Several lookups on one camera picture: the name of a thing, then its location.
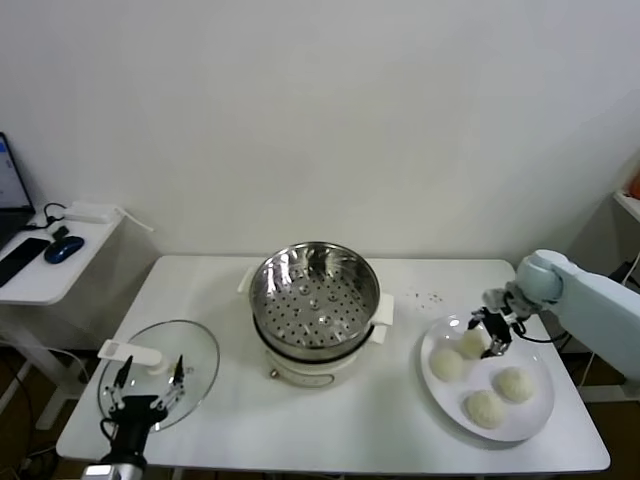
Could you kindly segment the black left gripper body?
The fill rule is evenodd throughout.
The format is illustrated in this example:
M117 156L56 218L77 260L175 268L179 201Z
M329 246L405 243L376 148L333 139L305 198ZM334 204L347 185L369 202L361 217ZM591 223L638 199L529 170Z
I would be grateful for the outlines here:
M157 395L131 395L123 398L124 408L109 414L116 426L110 440L106 463L146 463L144 450L151 428L161 421L161 410L153 404Z

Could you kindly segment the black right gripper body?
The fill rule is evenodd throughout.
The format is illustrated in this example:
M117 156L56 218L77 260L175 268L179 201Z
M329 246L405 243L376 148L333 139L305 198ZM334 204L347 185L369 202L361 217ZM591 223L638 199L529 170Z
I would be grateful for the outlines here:
M484 326L490 339L497 338L506 344L506 351L511 345L511 330L500 313L489 312L486 314Z

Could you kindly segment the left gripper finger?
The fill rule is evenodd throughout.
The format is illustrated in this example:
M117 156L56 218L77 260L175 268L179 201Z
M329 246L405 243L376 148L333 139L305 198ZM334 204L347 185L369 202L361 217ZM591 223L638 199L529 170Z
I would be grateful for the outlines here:
M179 403L185 395L185 376L186 370L184 367L183 356L180 355L175 365L174 373L169 382L168 389L152 403L152 408L154 410L169 413Z
M122 396L122 389L126 386L129 371L133 364L133 356L130 355L124 365L119 368L111 385L105 387L105 395L110 400L109 412L122 410L125 402Z

